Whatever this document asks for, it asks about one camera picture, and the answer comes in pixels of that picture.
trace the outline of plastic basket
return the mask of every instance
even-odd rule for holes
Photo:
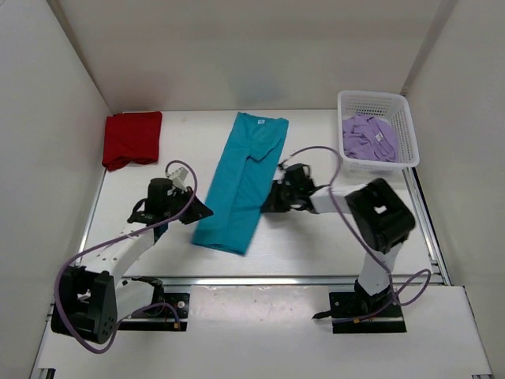
[[[419,164],[416,134],[413,130],[407,99],[386,92],[341,91],[339,105],[339,153],[348,170],[399,171]],[[386,121],[398,136],[398,162],[376,162],[346,156],[343,146],[342,121],[355,114],[365,114]]]

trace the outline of cable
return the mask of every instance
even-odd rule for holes
[[[340,169],[342,168],[342,161],[341,161],[339,153],[335,149],[329,148],[328,146],[309,146],[307,148],[302,148],[302,149],[294,152],[287,159],[283,160],[282,164],[284,164],[287,160],[293,158],[294,156],[297,156],[298,154],[300,154],[302,152],[306,152],[307,150],[328,150],[329,152],[332,152],[333,154],[335,154],[335,157],[337,158],[337,168],[336,168],[335,173],[331,177],[330,182],[328,184],[328,193],[330,195],[331,203],[335,206],[337,213],[342,218],[344,224],[349,228],[352,235],[356,238],[356,240],[360,243],[360,245],[363,246],[363,249],[365,249],[365,252],[370,257],[372,257],[372,259],[387,273],[387,277],[389,279],[389,285],[391,287],[391,298],[386,302],[386,304],[381,306],[378,310],[371,312],[369,314],[360,316],[360,317],[343,318],[343,319],[339,319],[339,320],[333,320],[333,322],[340,324],[340,323],[350,322],[350,321],[354,321],[354,322],[362,321],[364,319],[376,316],[377,314],[379,314],[380,312],[385,310],[389,305],[391,305],[394,302],[396,304],[398,304],[399,306],[408,306],[408,305],[412,304],[413,302],[415,302],[416,300],[418,300],[421,297],[421,295],[426,291],[426,288],[429,285],[430,279],[432,278],[431,271],[427,268],[424,268],[424,269],[416,272],[404,284],[402,284],[402,286],[397,291],[395,291],[394,284],[393,284],[393,273],[383,262],[380,261],[379,258],[376,257],[376,255],[372,252],[370,247],[368,247],[366,242],[363,241],[363,239],[358,234],[356,229],[354,229],[354,227],[351,225],[349,220],[346,218],[346,216],[344,215],[344,212],[342,211],[342,209],[339,206],[339,203],[335,199],[335,195],[333,194],[333,183],[336,180],[337,176],[339,175]],[[408,302],[400,302],[399,295],[402,293],[402,291],[405,290],[405,288],[409,284],[411,284],[417,277],[419,277],[423,274],[426,274],[426,281],[425,281],[423,287],[419,290],[419,292],[415,296],[413,296]]]
[[[74,255],[73,257],[68,259],[62,265],[62,267],[58,271],[58,274],[56,275],[56,280],[54,281],[54,305],[56,306],[56,309],[58,310],[60,318],[62,319],[62,322],[63,322],[64,326],[67,328],[67,330],[69,331],[69,333],[73,336],[73,338],[75,338],[77,340],[78,343],[80,343],[80,345],[82,347],[84,347],[86,350],[90,351],[91,353],[103,354],[110,349],[110,347],[112,346],[112,343],[114,342],[114,339],[116,337],[116,331],[118,330],[118,327],[119,327],[119,324],[121,323],[121,321],[119,321],[116,324],[116,328],[114,329],[114,333],[111,336],[109,343],[103,349],[97,349],[96,347],[93,347],[92,345],[90,345],[84,338],[82,338],[79,335],[77,330],[72,326],[69,318],[66,316],[65,310],[63,309],[62,299],[60,297],[60,282],[62,280],[63,272],[75,260],[77,260],[80,257],[83,257],[84,255],[87,255],[95,250],[101,249],[106,246],[112,246],[113,244],[124,241],[127,238],[136,237],[138,235],[145,233],[146,231],[150,231],[151,229],[154,229],[155,227],[161,227],[162,225],[165,225],[167,223],[171,223],[172,221],[178,220],[184,214],[186,209],[188,209],[189,206],[192,204],[192,202],[196,196],[196,190],[198,189],[198,180],[196,179],[195,171],[186,162],[183,162],[181,160],[170,161],[165,167],[165,172],[168,170],[168,167],[170,167],[172,164],[175,164],[175,163],[181,164],[182,166],[186,167],[189,170],[189,172],[191,172],[191,175],[193,176],[194,186],[195,186],[195,190],[193,191],[193,193],[189,197],[188,203],[181,209],[181,211],[179,213],[177,213],[176,215],[174,215],[166,220],[160,221],[158,223],[153,223],[152,225],[149,225],[148,227],[143,227],[137,231],[133,231],[131,233],[128,233],[127,235],[122,235],[120,237],[113,238],[109,241],[99,243],[96,246],[90,247],[89,249],[86,249],[86,250]],[[168,304],[165,302],[151,304],[150,306],[145,306],[143,308],[136,310],[135,312],[149,310],[151,308],[154,308],[155,306],[166,306],[166,307],[170,308],[172,310],[172,312],[174,313],[175,322],[177,322],[179,324],[179,317],[177,315],[177,311],[175,311],[175,308],[171,304]]]

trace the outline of garment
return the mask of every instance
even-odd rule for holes
[[[398,161],[398,136],[378,118],[356,114],[342,122],[344,153],[349,158]]]
[[[287,128],[284,118],[237,114],[205,201],[214,215],[199,222],[194,244],[245,254],[270,191]]]
[[[130,162],[157,162],[161,120],[161,112],[122,113],[107,117],[102,165],[113,171]]]

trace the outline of robotic arm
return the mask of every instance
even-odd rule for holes
[[[182,167],[167,178],[152,179],[147,198],[135,205],[120,235],[128,235],[179,213],[193,194],[192,188],[184,184],[187,174],[188,171]],[[212,210],[194,197],[180,221],[186,225],[212,215]],[[167,228],[165,224],[153,228],[152,232],[133,235],[96,250],[86,266],[65,269],[59,284],[60,298],[66,316],[81,337],[105,343],[118,321],[143,306],[163,302],[160,280],[148,277],[123,280],[122,277]],[[56,307],[51,329],[70,336]]]
[[[343,317],[371,314],[380,310],[391,298],[393,289],[388,272],[377,263],[393,271],[395,259],[409,233],[415,228],[415,219],[394,190],[382,178],[368,185],[332,189],[315,186],[310,178],[310,167],[301,163],[287,168],[279,165],[283,178],[273,181],[262,213],[309,211],[320,214],[337,212],[336,201],[343,213],[356,221],[361,237],[371,249],[361,273],[354,284],[354,299],[342,307],[342,314],[317,314],[315,318]]]

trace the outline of red cloth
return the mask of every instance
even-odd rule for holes
[[[102,165],[109,171],[130,162],[158,162],[161,112],[121,113],[107,117]]]

